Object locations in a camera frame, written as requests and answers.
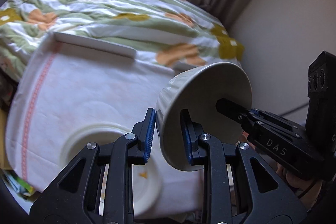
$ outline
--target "green and white striped duvet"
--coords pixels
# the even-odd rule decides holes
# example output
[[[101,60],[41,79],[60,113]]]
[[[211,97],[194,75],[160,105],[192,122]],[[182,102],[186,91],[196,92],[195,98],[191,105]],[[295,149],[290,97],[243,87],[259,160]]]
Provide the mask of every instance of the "green and white striped duvet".
[[[9,0],[0,8],[0,67],[19,81],[48,31],[131,46],[137,59],[163,66],[237,63],[244,50],[185,0]]]

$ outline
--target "wall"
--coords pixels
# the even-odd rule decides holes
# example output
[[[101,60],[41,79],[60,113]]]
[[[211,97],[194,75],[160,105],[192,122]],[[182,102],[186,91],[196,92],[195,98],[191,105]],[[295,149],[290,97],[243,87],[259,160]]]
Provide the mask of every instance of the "wall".
[[[308,66],[321,51],[336,55],[336,0],[252,0],[229,31],[246,49],[253,107],[280,114],[308,102]]]

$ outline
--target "camera lens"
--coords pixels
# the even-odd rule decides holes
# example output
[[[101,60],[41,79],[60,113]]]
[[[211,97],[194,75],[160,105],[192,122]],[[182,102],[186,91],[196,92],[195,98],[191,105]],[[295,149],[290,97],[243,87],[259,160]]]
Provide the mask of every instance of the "camera lens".
[[[323,85],[324,85],[324,71],[321,70],[321,72],[320,72],[320,86],[321,86],[321,88],[323,88]]]
[[[314,90],[317,89],[317,73],[313,76],[313,88]]]

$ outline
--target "red patterned border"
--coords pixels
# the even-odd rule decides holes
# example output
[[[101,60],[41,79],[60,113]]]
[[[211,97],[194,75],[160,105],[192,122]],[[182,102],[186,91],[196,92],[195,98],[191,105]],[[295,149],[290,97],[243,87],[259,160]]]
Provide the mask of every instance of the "red patterned border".
[[[33,118],[33,113],[37,101],[37,97],[39,95],[39,92],[41,90],[42,84],[48,74],[48,71],[51,67],[51,64],[53,63],[53,60],[55,59],[57,53],[61,49],[61,42],[56,42],[55,48],[52,51],[51,56],[49,57],[47,63],[45,64],[42,73],[40,74],[37,84],[34,88],[33,95],[31,97],[31,100],[28,105],[28,111],[25,118],[24,123],[24,131],[23,131],[23,138],[22,138],[22,149],[21,149],[21,169],[22,169],[22,178],[27,181],[27,147],[28,147],[28,136],[29,136],[29,130],[30,130],[30,124]]]

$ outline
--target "bedding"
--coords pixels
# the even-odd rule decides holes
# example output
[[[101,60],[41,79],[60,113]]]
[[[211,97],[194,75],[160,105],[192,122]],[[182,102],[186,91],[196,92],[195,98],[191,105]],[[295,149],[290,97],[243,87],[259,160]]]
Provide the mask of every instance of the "bedding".
[[[0,67],[19,81],[47,32],[136,49],[136,59],[172,67],[239,64],[244,47],[213,16],[185,0],[9,0],[0,8]]]

